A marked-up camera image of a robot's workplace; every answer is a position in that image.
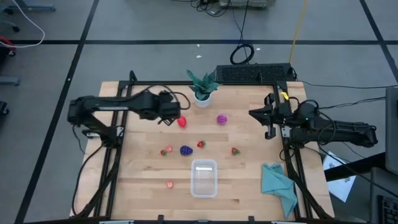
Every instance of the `transparent box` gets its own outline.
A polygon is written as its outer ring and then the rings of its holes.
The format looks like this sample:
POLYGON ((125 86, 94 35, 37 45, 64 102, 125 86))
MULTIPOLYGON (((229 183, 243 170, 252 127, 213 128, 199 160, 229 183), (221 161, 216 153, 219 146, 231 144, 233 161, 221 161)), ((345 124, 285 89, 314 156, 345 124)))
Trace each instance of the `transparent box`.
POLYGON ((218 192, 217 163, 213 159, 195 159, 191 165, 191 194, 213 198, 218 192))

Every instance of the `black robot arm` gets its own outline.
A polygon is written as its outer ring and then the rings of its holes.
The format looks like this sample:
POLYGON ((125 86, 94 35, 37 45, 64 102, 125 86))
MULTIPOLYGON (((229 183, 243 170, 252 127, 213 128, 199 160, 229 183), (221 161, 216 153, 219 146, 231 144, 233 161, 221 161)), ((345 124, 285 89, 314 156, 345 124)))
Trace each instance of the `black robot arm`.
POLYGON ((269 94, 265 100, 265 107, 251 110, 249 114, 263 126, 268 126, 266 139, 276 136, 273 124, 284 128, 284 137, 288 137, 290 144, 303 147, 310 141, 317 142, 350 142, 357 146, 373 147, 377 144, 376 127, 362 122, 333 121, 329 117, 322 118, 318 106, 311 100, 299 104, 292 112, 289 102, 273 107, 274 94, 269 94))
POLYGON ((162 91, 158 95, 149 90, 141 91, 126 97, 94 97, 84 96, 71 100, 68 111, 68 121, 72 125, 84 125, 97 133, 103 145, 115 147, 121 133, 115 127, 108 127, 93 116, 95 111, 132 111, 140 119, 155 120, 160 118, 159 124, 164 122, 171 125, 180 117, 181 107, 178 101, 172 102, 174 94, 162 91))

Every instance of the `white paper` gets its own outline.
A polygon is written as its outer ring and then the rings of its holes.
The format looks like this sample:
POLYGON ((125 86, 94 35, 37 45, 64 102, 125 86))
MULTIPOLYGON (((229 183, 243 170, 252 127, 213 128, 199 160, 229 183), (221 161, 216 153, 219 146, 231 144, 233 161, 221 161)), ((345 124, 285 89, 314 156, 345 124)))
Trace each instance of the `white paper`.
MULTIPOLYGON (((346 164, 345 161, 341 160, 337 156, 335 156, 332 152, 328 152, 331 156, 335 157, 338 159, 340 162, 346 164)), ((327 170, 333 167, 338 167, 341 166, 341 163, 336 161, 334 158, 326 155, 325 159, 323 160, 323 170, 327 170)), ((351 191, 351 188, 353 187, 354 181, 355 181, 355 175, 351 177, 347 177, 345 179, 341 180, 334 180, 334 181, 329 181, 328 182, 328 188, 329 192, 336 196, 338 199, 342 200, 343 202, 347 201, 349 192, 351 191)))

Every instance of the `white cable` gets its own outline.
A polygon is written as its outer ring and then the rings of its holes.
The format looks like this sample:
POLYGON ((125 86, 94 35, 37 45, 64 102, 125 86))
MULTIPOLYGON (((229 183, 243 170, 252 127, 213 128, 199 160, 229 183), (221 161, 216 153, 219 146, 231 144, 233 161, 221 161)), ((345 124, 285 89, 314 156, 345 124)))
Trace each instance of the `white cable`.
POLYGON ((1 41, 0 41, 0 44, 1 44, 1 45, 4 45, 4 46, 6 46, 6 47, 15 47, 15 48, 35 47, 35 46, 40 45, 40 44, 43 42, 43 40, 44 40, 45 32, 42 30, 42 28, 40 28, 38 25, 36 25, 33 21, 31 21, 31 19, 29 19, 29 18, 25 15, 25 13, 22 11, 21 7, 19 7, 18 3, 15 2, 15 0, 12 0, 12 1, 13 1, 13 3, 18 7, 18 9, 19 9, 20 12, 22 13, 22 15, 24 15, 24 17, 25 17, 29 22, 31 22, 31 23, 32 23, 34 26, 36 26, 40 31, 42 31, 43 37, 42 37, 42 39, 40 40, 39 43, 37 43, 37 44, 32 44, 32 45, 13 46, 13 45, 5 44, 5 43, 3 43, 3 42, 1 42, 1 41))

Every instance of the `blue towel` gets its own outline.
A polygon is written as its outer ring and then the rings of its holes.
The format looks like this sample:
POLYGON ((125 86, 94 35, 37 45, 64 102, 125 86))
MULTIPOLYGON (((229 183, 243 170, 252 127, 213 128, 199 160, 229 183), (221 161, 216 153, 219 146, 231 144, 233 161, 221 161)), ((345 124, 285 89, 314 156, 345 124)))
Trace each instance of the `blue towel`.
POLYGON ((286 219, 297 204, 294 181, 284 175, 280 164, 262 165, 261 193, 280 196, 286 219))

